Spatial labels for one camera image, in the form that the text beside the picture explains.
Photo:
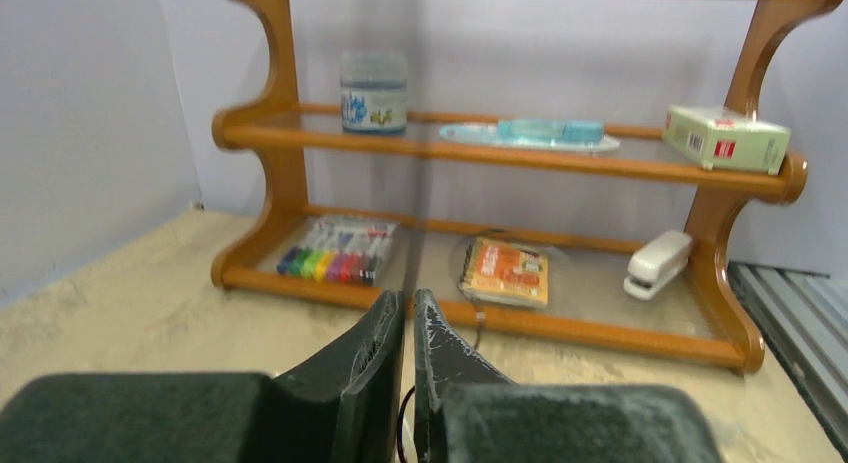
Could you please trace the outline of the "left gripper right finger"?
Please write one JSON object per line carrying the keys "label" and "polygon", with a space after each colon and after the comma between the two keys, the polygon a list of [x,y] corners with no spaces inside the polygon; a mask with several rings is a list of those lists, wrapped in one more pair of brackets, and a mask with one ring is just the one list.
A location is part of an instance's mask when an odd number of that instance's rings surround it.
{"label": "left gripper right finger", "polygon": [[522,385],[415,294],[414,442],[421,462],[719,462],[709,423],[663,385]]}

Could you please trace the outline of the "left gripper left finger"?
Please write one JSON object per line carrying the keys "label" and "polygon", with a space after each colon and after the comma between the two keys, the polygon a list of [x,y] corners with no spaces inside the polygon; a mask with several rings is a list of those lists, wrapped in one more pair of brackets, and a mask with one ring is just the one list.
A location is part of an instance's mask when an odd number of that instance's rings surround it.
{"label": "left gripper left finger", "polygon": [[388,462],[404,307],[384,292],[349,330],[279,376],[64,373],[1,412],[5,462]]}

